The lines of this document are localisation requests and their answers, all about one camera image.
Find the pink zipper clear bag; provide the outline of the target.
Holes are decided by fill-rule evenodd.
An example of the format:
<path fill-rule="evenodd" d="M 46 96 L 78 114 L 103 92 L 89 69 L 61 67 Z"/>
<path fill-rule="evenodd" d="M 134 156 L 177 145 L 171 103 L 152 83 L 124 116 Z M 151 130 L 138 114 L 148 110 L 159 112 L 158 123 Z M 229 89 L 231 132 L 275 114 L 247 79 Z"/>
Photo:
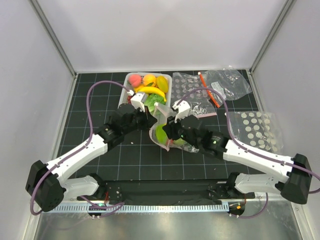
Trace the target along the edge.
<path fill-rule="evenodd" d="M 169 139 L 168 135 L 163 130 L 163 127 L 167 124 L 168 118 L 173 117 L 173 120 L 175 120 L 176 115 L 177 113 L 169 106 L 156 102 L 154 104 L 154 112 L 152 116 L 157 119 L 157 122 L 149 130 L 150 139 L 167 152 L 170 148 L 177 148 L 189 153 L 198 153 L 199 149 L 187 143 L 182 138 L 177 140 Z"/>

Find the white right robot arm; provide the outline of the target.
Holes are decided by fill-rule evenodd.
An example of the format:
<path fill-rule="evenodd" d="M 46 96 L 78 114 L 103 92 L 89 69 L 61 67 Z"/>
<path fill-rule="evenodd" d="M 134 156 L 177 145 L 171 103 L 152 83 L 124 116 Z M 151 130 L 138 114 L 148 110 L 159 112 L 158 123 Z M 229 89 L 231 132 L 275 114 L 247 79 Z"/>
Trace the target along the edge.
<path fill-rule="evenodd" d="M 258 175 L 231 173 L 225 185 L 225 192 L 230 198 L 261 192 L 278 194 L 300 205 L 307 203 L 312 174 L 306 156 L 297 153 L 290 157 L 257 149 L 203 127 L 201 120 L 193 115 L 182 120 L 169 117 L 162 129 L 169 139 L 182 139 L 204 155 L 261 172 Z"/>

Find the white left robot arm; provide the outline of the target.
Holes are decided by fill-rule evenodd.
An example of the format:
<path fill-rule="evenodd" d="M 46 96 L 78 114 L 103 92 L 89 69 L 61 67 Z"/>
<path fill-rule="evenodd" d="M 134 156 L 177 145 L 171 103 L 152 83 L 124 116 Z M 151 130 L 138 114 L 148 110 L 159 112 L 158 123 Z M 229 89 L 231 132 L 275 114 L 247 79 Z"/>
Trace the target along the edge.
<path fill-rule="evenodd" d="M 147 108 L 141 110 L 131 104 L 121 104 L 106 123 L 94 129 L 83 143 L 47 163 L 38 160 L 32 164 L 25 186 L 31 195 L 30 204 L 38 204 L 41 211 L 49 212 L 62 201 L 81 196 L 101 200 L 108 189 L 96 173 L 80 178 L 70 177 L 87 163 L 122 143 L 127 134 L 149 130 L 156 123 L 157 119 Z"/>

